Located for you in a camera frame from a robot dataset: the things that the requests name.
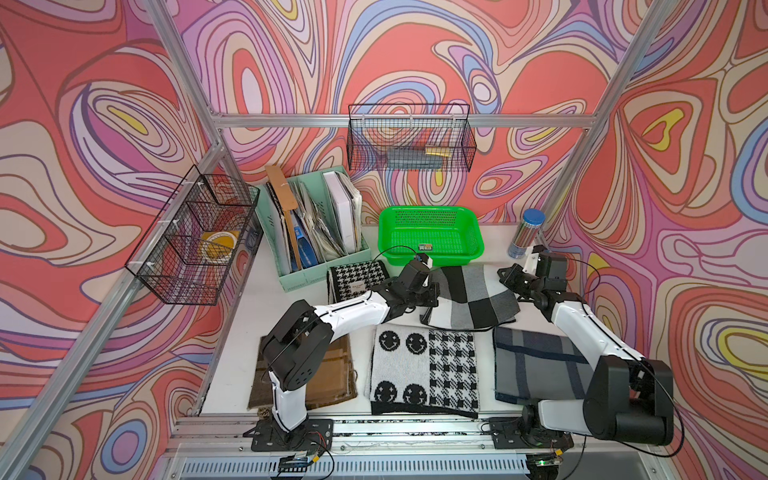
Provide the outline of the grey black checked scarf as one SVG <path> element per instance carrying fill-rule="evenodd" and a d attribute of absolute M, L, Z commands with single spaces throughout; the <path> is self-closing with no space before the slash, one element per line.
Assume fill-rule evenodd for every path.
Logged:
<path fill-rule="evenodd" d="M 482 332 L 515 321 L 520 312 L 516 295 L 496 277 L 495 268 L 467 264 L 436 269 L 438 305 L 423 307 L 419 321 L 439 330 Z"/>

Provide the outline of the smiley face houndstooth scarf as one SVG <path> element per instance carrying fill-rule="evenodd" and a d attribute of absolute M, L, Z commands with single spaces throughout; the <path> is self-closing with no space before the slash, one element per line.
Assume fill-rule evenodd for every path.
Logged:
<path fill-rule="evenodd" d="M 451 414 L 480 408 L 474 335 L 387 323 L 375 330 L 371 413 Z"/>

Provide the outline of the grey navy plaid scarf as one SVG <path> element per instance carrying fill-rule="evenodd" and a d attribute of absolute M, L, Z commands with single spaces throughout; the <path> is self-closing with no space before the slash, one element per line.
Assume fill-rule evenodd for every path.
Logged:
<path fill-rule="evenodd" d="M 530 405 L 585 398 L 592 368 L 570 339 L 498 327 L 493 347 L 496 400 Z"/>

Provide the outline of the brown plaid scarf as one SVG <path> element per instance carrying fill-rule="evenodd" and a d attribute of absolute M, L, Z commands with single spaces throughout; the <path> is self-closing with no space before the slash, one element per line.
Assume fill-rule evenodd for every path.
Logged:
<path fill-rule="evenodd" d="M 265 343 L 266 337 L 263 336 L 259 341 L 255 376 L 247 404 L 249 410 L 265 409 L 273 404 L 272 386 L 262 353 Z M 317 374 L 307 384 L 306 408 L 314 410 L 356 398 L 356 380 L 350 341 L 345 336 L 330 344 Z"/>

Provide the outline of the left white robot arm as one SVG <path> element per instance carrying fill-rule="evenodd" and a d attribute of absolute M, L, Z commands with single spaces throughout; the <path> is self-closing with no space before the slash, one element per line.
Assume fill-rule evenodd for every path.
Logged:
<path fill-rule="evenodd" d="M 398 276 L 349 300 L 312 306 L 290 305 L 259 348 L 272 386 L 273 424 L 291 433 L 308 418 L 306 385 L 330 344 L 356 330 L 392 321 L 418 307 L 439 304 L 439 285 L 430 280 L 431 259 L 420 253 Z"/>

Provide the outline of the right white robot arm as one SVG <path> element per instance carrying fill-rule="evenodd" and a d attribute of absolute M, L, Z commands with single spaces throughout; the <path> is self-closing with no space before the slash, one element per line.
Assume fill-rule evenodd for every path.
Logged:
<path fill-rule="evenodd" d="M 567 263 L 564 256 L 542 252 L 533 273 L 520 264 L 497 271 L 499 282 L 532 302 L 592 369 L 582 399 L 540 400 L 532 424 L 626 445 L 671 444 L 677 409 L 670 367 L 630 347 L 597 319 L 581 295 L 567 290 Z"/>

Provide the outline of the green plastic basket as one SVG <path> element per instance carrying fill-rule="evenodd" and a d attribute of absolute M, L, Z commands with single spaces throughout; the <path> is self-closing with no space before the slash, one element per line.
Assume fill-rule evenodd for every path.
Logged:
<path fill-rule="evenodd" d="M 485 250 L 476 215 L 458 206 L 393 206 L 379 216 L 378 248 L 387 262 L 404 266 L 416 254 L 434 267 L 462 266 Z"/>

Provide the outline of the black white houndstooth scarf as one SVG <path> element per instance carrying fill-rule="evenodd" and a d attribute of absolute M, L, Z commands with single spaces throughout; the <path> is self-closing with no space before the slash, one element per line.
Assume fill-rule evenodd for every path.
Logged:
<path fill-rule="evenodd" d="M 328 301 L 337 303 L 356 298 L 389 277 L 381 260 L 330 267 L 326 273 Z"/>

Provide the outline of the clear tube blue cap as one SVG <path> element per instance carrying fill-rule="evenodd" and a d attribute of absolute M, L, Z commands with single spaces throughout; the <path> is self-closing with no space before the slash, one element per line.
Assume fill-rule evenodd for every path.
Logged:
<path fill-rule="evenodd" d="M 523 257 L 545 221 L 546 215 L 541 210 L 535 208 L 525 210 L 508 246 L 507 255 L 513 259 Z"/>

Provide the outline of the blue folder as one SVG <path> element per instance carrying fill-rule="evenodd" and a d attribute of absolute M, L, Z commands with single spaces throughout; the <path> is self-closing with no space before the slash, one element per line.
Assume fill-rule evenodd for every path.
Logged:
<path fill-rule="evenodd" d="M 320 263 L 310 237 L 302 226 L 295 226 L 294 233 L 297 240 L 299 258 L 303 268 L 311 268 Z"/>

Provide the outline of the mint green file organizer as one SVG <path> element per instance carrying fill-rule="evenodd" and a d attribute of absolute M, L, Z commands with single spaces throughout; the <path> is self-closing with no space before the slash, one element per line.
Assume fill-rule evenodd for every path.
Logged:
<path fill-rule="evenodd" d="M 352 211 L 359 208 L 361 200 L 344 168 L 285 177 L 298 202 L 298 208 L 292 212 L 294 227 L 305 229 L 320 263 L 296 269 L 283 212 L 266 174 L 266 181 L 257 186 L 256 213 L 284 291 L 295 291 L 324 280 L 330 267 L 372 259 L 362 228 L 351 223 Z"/>

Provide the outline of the yellow tape roll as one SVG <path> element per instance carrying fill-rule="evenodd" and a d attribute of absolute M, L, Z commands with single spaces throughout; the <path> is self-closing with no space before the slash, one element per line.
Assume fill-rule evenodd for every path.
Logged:
<path fill-rule="evenodd" d="M 204 232 L 201 237 L 200 253 L 207 263 L 227 263 L 235 251 L 238 235 L 232 231 Z"/>

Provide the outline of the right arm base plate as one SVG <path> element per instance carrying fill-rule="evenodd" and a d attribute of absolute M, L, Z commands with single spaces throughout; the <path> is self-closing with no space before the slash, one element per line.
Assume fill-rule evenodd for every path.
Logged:
<path fill-rule="evenodd" d="M 488 421 L 489 433 L 497 450 L 549 449 L 569 450 L 574 446 L 566 432 L 549 430 L 523 417 L 493 417 Z"/>

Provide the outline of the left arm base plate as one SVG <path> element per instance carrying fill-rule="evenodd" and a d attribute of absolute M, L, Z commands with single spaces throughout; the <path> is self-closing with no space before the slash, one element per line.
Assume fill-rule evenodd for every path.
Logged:
<path fill-rule="evenodd" d="M 260 420 L 242 434 L 251 440 L 253 452 L 321 451 L 332 446 L 334 421 L 309 418 L 291 432 L 284 431 L 276 420 Z"/>

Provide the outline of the aluminium rail frame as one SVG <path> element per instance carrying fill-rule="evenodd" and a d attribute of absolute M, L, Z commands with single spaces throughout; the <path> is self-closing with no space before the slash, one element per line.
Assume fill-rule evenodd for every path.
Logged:
<path fill-rule="evenodd" d="M 183 420 L 153 479 L 673 479 L 657 451 L 566 435 L 531 447 L 509 416 L 324 415 L 288 435 L 253 415 Z"/>

